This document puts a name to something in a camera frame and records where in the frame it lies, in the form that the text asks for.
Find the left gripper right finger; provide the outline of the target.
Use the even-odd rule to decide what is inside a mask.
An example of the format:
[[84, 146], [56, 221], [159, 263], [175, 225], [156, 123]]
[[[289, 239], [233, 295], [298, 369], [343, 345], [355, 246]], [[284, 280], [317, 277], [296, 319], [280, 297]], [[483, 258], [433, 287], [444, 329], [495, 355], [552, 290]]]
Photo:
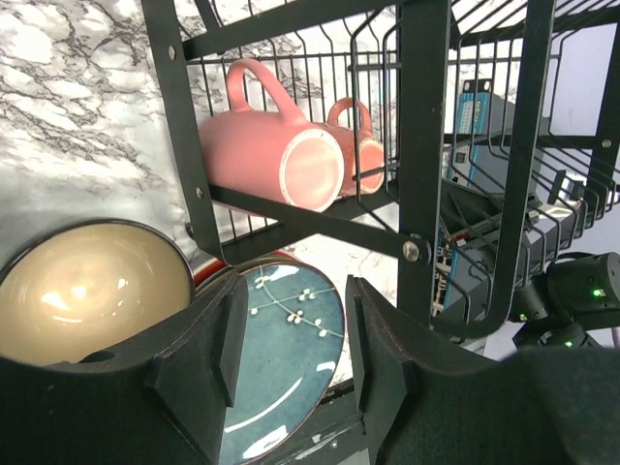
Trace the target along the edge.
[[355, 395], [374, 464], [615, 464], [619, 354], [500, 361], [451, 343], [349, 277]]

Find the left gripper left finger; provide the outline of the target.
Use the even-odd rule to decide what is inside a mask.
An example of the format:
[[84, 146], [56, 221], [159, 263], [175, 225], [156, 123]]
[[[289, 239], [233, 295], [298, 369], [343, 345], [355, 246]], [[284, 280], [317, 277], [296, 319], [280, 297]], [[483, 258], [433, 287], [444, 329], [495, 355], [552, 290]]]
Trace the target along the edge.
[[78, 363], [1, 362], [5, 464], [214, 464], [246, 322], [230, 273], [187, 309]]

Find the blue ceramic plate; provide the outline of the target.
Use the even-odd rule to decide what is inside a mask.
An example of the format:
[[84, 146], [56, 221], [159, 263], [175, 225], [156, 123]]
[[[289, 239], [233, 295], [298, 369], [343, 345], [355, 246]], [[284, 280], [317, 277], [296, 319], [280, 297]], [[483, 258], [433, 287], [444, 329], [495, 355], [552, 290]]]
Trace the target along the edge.
[[333, 379], [346, 326], [335, 285], [316, 267], [275, 253], [236, 271], [247, 285], [247, 321], [222, 464], [260, 461], [311, 416]]

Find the pink printed coffee mug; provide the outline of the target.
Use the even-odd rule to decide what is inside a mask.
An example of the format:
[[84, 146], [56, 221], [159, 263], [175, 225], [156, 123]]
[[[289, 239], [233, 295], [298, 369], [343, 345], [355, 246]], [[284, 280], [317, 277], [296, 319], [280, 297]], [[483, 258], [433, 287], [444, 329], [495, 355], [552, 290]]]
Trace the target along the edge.
[[360, 111], [357, 142], [355, 142], [355, 132], [352, 128], [338, 124], [339, 115], [353, 107], [351, 97], [335, 102], [328, 113], [327, 122], [323, 124], [324, 128], [337, 140], [343, 153], [345, 175], [338, 194], [341, 198], [357, 194], [357, 182], [354, 180], [357, 174], [356, 147], [359, 148], [358, 158], [361, 172], [379, 169], [378, 172], [360, 179], [360, 193], [362, 195], [374, 194], [384, 183], [384, 147], [373, 137], [370, 111], [361, 102], [357, 102], [357, 106]]

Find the black wire dish rack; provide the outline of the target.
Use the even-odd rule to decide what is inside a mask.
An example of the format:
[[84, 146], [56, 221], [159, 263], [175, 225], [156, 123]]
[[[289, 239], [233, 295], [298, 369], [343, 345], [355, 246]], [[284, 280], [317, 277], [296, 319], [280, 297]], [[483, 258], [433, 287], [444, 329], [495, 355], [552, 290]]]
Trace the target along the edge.
[[[512, 296], [619, 207], [619, 51], [608, 58], [591, 133], [566, 129], [568, 99], [581, 90], [572, 70], [579, 35], [617, 33], [615, 1], [200, 1], [205, 30], [191, 34], [172, 1], [141, 5], [189, 220], [204, 252], [242, 264], [314, 234], [397, 260], [397, 304], [456, 341], [489, 335], [509, 320]], [[331, 107], [351, 97], [338, 124], [359, 130], [357, 102], [370, 111], [384, 147], [384, 183], [337, 197], [323, 212], [211, 185], [199, 128], [230, 109], [226, 76], [255, 59], [280, 81], [306, 119], [324, 128]], [[484, 316], [467, 324], [433, 317], [445, 147], [456, 141], [456, 99], [468, 79], [490, 78], [514, 105], [493, 287]], [[558, 175], [553, 193], [578, 201], [569, 247], [516, 280], [536, 151]]]

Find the plain pink mug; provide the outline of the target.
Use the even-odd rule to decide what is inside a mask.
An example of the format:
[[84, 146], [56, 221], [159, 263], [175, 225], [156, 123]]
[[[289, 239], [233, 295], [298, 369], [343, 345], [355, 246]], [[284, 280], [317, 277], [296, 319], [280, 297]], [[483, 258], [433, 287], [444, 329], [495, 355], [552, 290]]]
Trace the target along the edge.
[[[247, 71], [266, 90], [276, 111], [256, 110], [248, 103], [243, 90]], [[233, 62], [226, 88], [230, 109], [199, 128], [208, 182], [315, 212], [327, 210], [345, 174], [335, 137], [308, 121], [275, 75], [255, 59]]]

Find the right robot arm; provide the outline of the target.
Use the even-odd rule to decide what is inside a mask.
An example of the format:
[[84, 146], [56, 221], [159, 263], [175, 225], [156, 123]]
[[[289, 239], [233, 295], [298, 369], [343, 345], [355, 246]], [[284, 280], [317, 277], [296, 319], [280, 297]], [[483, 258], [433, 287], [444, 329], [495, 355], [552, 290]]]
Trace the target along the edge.
[[619, 255], [569, 252], [531, 275], [512, 296], [509, 321], [522, 327], [518, 349], [598, 347], [591, 330], [611, 330], [619, 347]]

